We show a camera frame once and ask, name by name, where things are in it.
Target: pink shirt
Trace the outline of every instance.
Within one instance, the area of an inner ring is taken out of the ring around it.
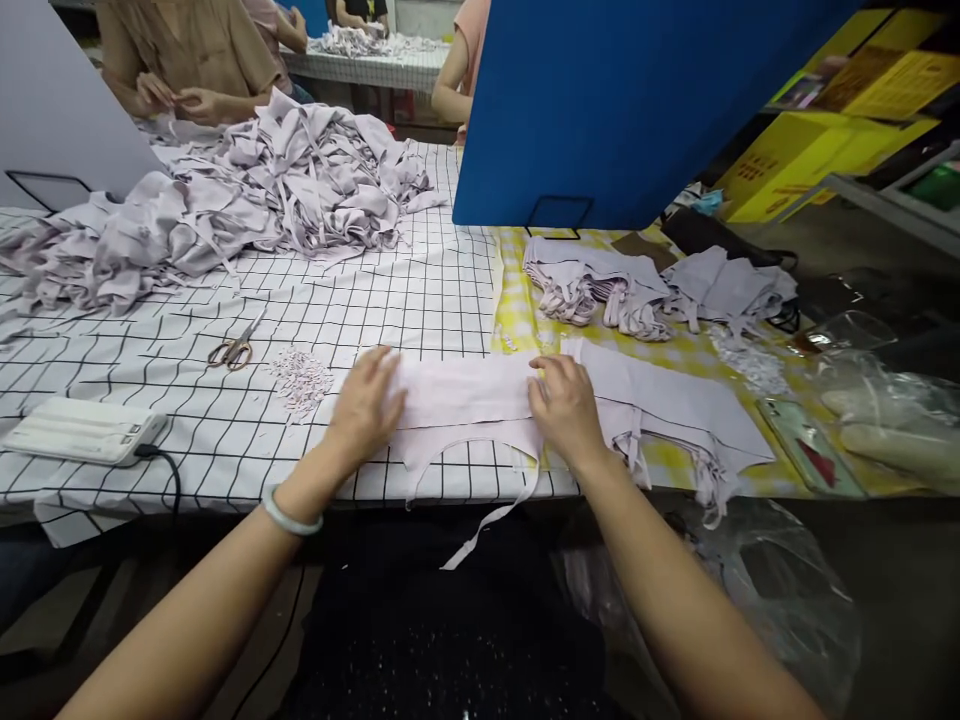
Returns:
[[[473,97],[477,86],[477,71],[480,69],[480,57],[483,55],[483,39],[487,34],[487,16],[490,15],[490,0],[464,0],[457,12],[453,26],[467,41],[467,72],[460,82],[460,92]],[[468,120],[457,133],[457,144],[463,144],[466,137]]]
[[[260,37],[270,51],[273,57],[273,64],[280,71],[280,79],[277,80],[277,88],[280,92],[289,95],[293,92],[293,83],[290,81],[290,74],[287,72],[287,64],[280,56],[280,42],[277,40],[277,13],[280,8],[273,0],[242,0],[243,6],[247,9],[247,14],[253,20],[253,24],[260,32]]]

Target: yellow checkered tablecloth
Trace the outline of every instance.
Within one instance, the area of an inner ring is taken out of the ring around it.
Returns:
[[[781,449],[766,421],[757,411],[758,398],[747,389],[742,376],[720,360],[710,338],[705,333],[694,335],[685,327],[678,325],[677,334],[672,340],[665,343],[646,343],[623,335],[612,328],[603,327],[596,322],[588,327],[578,328],[550,320],[537,309],[541,291],[534,287],[530,278],[523,272],[526,231],[523,228],[497,228],[495,232],[499,239],[503,261],[503,283],[497,305],[494,348],[504,353],[519,350],[555,353],[559,352],[563,337],[582,336],[598,345],[618,350],[640,360],[723,382],[736,392],[740,402],[743,403],[777,456],[774,463],[747,469],[743,474],[745,480],[743,494],[758,497],[814,497]],[[574,240],[574,242],[607,249],[611,242],[625,234],[600,230],[580,230],[579,232],[581,240]],[[551,237],[559,235],[555,230],[550,230],[549,233]],[[669,239],[657,228],[650,228],[645,231],[645,234],[651,240],[670,244]],[[795,399],[823,425],[829,434],[833,434],[835,418],[817,400],[817,393],[808,377],[813,369],[812,366],[807,360],[790,353],[782,340],[771,340],[770,343],[771,351],[785,361],[786,379],[796,394]],[[837,449],[841,448],[835,435],[833,445]],[[645,438],[643,452],[653,485],[693,489],[693,464],[686,451],[665,440]],[[924,489],[916,480],[852,455],[844,454],[844,459],[870,496],[901,495]],[[555,457],[548,458],[551,468],[556,468],[557,462]],[[553,469],[550,476],[552,491],[548,494],[562,494],[558,488],[576,492],[576,484],[570,480],[566,470]]]

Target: bracelet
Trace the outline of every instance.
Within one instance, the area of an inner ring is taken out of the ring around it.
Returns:
[[[270,488],[270,492],[263,498],[263,509],[267,511],[267,515],[272,517],[277,525],[291,535],[307,537],[308,535],[316,535],[320,532],[320,529],[323,527],[323,515],[321,515],[320,519],[313,525],[306,525],[299,520],[294,520],[292,517],[289,517],[283,510],[277,507],[277,501],[273,499],[273,494],[277,491],[278,487],[280,486],[274,485]]]

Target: yellow box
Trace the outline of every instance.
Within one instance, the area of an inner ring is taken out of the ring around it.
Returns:
[[[849,55],[884,22],[886,24],[877,34],[870,37],[870,45],[888,50],[913,50],[939,30],[946,20],[946,15],[927,10],[901,10],[893,17],[885,8],[860,10],[817,50],[803,66],[803,71],[816,71],[820,62],[831,55]]]
[[[937,123],[921,118],[897,127],[835,113],[782,113],[717,182],[721,217],[767,222],[828,173],[867,173]],[[814,201],[829,197],[823,192]]]
[[[960,82],[960,57],[867,45],[815,101],[845,115],[906,120]]]

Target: phone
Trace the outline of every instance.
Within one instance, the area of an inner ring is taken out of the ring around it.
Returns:
[[[762,398],[757,407],[807,488],[819,495],[867,496],[819,423],[800,403]]]

